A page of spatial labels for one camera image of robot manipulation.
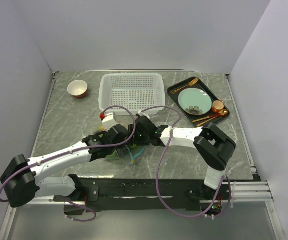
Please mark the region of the gold spoon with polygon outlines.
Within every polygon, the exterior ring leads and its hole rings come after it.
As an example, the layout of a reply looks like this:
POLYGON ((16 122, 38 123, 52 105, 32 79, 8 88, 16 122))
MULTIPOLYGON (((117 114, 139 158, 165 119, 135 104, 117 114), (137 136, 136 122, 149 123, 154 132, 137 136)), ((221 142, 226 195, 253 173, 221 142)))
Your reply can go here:
POLYGON ((218 113, 211 114, 211 115, 205 117, 204 119, 209 119, 209 118, 214 118, 214 117, 219 117, 219 116, 225 116, 225 115, 227 115, 227 114, 228 114, 228 110, 223 109, 223 110, 221 110, 221 111, 218 112, 218 113))

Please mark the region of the black mounting base rail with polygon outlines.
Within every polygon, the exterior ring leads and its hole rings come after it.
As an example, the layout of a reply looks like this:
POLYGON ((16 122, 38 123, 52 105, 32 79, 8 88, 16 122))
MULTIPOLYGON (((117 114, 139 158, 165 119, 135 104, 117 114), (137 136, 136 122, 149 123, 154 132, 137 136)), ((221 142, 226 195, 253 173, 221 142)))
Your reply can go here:
POLYGON ((67 196, 96 212, 125 210, 161 210, 158 198, 174 210, 200 211, 202 201, 211 201, 215 191, 198 179, 115 179, 78 178, 76 190, 67 196))

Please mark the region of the teal floral plate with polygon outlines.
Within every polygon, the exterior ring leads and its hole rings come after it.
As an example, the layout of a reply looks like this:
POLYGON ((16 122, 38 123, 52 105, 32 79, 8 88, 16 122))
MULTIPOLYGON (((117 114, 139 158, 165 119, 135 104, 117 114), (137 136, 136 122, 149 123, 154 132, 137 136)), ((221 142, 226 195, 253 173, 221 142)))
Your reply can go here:
POLYGON ((178 105, 187 114, 201 116, 209 112, 212 100, 203 90, 189 88, 179 93, 178 105))

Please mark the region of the white perforated plastic basket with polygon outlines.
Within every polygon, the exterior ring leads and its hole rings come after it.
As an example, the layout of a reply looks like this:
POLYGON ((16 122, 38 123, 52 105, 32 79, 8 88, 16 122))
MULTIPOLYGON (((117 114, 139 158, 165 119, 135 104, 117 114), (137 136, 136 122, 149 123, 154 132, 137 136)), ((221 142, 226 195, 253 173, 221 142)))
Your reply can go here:
POLYGON ((150 107, 155 115, 165 104, 162 76, 158 73, 113 73, 102 77, 98 106, 101 111, 110 106, 122 106, 132 114, 150 107))

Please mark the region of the gold fork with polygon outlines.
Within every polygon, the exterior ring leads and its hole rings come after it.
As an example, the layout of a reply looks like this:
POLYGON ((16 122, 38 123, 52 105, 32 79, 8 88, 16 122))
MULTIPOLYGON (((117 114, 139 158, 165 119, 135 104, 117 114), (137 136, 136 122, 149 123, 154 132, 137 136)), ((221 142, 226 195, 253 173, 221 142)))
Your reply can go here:
POLYGON ((196 83, 198 82, 198 80, 199 80, 199 79, 196 77, 196 78, 194 78, 193 80, 191 80, 187 85, 182 86, 182 87, 177 88, 177 89, 174 89, 174 90, 172 90, 170 93, 171 93, 172 95, 174 95, 174 94, 176 94, 177 92, 181 91, 182 89, 184 89, 184 88, 186 88, 186 87, 191 87, 191 86, 193 86, 194 84, 196 84, 196 83))

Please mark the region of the red and white bowl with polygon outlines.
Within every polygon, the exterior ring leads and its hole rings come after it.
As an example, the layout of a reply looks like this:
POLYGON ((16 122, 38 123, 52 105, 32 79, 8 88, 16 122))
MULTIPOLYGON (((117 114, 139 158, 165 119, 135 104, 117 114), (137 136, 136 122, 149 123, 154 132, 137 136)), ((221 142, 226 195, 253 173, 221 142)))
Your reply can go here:
POLYGON ((67 86, 67 92, 73 98, 82 99, 88 93, 88 85, 83 80, 75 80, 67 86))

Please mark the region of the fake green leafy vegetable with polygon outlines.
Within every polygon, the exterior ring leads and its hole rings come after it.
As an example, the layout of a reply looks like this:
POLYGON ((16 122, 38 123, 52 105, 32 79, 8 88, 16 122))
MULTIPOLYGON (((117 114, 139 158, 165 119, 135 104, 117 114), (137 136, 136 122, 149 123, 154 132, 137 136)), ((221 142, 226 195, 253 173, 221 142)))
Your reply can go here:
POLYGON ((116 151, 114 151, 111 155, 108 155, 106 158, 108 160, 115 160, 115 159, 118 159, 118 154, 116 151))

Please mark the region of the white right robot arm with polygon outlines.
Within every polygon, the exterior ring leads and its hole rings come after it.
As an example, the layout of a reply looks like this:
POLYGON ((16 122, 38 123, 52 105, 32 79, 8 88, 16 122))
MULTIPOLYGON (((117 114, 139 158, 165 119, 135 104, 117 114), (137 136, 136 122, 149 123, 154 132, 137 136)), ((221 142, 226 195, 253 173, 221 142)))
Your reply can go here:
POLYGON ((207 164, 202 192, 208 199, 214 199, 220 193, 220 180, 236 148, 235 142, 215 124, 208 123, 196 128, 173 128, 167 125, 156 127, 143 115, 135 120, 132 141, 136 146, 177 146, 196 149, 207 164))

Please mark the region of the copper cup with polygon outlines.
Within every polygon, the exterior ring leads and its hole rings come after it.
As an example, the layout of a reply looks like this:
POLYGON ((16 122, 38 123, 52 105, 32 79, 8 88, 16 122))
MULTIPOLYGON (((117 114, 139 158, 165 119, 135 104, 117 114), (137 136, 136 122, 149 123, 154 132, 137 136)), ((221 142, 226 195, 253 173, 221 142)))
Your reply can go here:
POLYGON ((214 113, 219 113, 221 110, 224 109, 224 104, 221 100, 215 100, 212 102, 211 110, 214 113))

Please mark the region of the gold chopstick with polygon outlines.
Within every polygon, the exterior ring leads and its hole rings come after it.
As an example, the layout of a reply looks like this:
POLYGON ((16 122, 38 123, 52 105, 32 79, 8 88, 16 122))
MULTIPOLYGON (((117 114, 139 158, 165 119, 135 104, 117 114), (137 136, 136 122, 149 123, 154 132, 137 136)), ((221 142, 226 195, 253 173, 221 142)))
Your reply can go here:
POLYGON ((213 117, 217 117, 218 114, 212 114, 212 115, 209 115, 209 116, 206 116, 206 117, 203 117, 203 118, 199 118, 199 119, 195 119, 192 121, 192 123, 196 123, 196 122, 199 122, 199 121, 203 121, 203 120, 207 120, 207 119, 210 119, 210 118, 213 118, 213 117))
POLYGON ((204 122, 202 122, 202 123, 199 123, 199 124, 197 124, 196 125, 196 127, 201 127, 202 125, 204 125, 205 123, 207 123, 207 122, 209 122, 209 121, 211 121, 211 120, 214 120, 215 118, 217 118, 218 116, 215 116, 215 117, 212 117, 212 118, 210 118, 210 119, 208 119, 208 120, 206 120, 206 121, 204 121, 204 122))

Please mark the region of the clear zip top bag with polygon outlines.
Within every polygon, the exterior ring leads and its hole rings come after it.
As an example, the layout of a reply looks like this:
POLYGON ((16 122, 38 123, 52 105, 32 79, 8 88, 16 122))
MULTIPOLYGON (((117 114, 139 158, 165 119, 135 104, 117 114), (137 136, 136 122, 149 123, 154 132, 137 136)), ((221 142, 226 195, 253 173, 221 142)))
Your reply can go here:
MULTIPOLYGON (((102 135, 106 132, 106 130, 100 130, 95 133, 97 140, 94 140, 96 144, 103 145, 101 141, 102 135)), ((139 147, 133 144, 133 138, 119 146, 114 147, 104 147, 97 148, 94 150, 93 156, 97 155, 100 159, 106 158, 108 155, 111 155, 114 151, 117 152, 118 157, 129 161, 130 164, 134 164, 135 159, 139 157, 144 152, 144 146, 139 147)))

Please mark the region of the black rectangular tray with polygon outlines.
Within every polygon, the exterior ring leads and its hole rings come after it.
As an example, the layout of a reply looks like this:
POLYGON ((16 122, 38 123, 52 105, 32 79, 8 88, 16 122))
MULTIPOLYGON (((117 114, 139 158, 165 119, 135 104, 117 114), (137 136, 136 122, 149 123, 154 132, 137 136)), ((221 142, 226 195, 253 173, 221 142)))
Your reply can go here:
POLYGON ((219 99, 198 77, 189 77, 172 85, 166 93, 196 128, 208 123, 217 124, 230 115, 226 106, 219 110, 222 113, 214 111, 213 103, 219 99))

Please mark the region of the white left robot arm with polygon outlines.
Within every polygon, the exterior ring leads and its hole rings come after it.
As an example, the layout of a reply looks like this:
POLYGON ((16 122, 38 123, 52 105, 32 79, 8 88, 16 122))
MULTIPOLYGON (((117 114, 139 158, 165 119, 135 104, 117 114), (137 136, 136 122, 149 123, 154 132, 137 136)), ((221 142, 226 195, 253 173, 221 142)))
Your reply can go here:
POLYGON ((83 195, 83 187, 76 175, 62 178, 52 175, 74 165, 106 158, 118 148, 127 145, 133 139, 135 131, 134 125, 125 128, 117 124, 107 131, 89 135, 70 147, 44 156, 15 156, 0 177, 0 191, 5 192, 7 197, 4 200, 0 194, 0 202, 17 208, 42 196, 62 195, 72 201, 79 200, 83 195))

